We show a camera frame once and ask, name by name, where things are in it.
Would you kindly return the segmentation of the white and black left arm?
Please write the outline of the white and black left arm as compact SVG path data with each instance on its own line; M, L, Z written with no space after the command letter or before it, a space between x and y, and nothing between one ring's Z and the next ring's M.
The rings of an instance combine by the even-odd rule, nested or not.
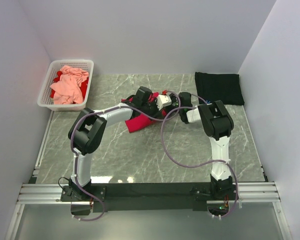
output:
M83 109L68 133L73 152L73 170L64 192L78 201L92 197L92 154L100 146L107 127L125 122L129 133L137 132L161 121L167 113L164 108L171 102L167 94L152 92L141 86L136 94L123 99L116 106L104 110Z

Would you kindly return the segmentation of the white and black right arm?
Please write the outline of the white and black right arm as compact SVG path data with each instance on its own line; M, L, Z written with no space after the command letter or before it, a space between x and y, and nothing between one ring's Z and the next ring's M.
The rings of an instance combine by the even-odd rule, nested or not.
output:
M217 100L212 103L203 103L193 106L192 95L189 92L175 94L170 92L170 110L167 110L165 120L172 112L179 111L180 118L185 124L201 122L204 133L208 136L211 145L212 160L197 165L185 165L173 159L167 151L164 139L161 139L163 150L168 158L184 168L198 168L207 164L212 164L210 173L210 183L203 189L197 190L197 195L202 195L206 199L220 200L237 191L237 178L229 162L229 143L234 121L227 111L222 101Z

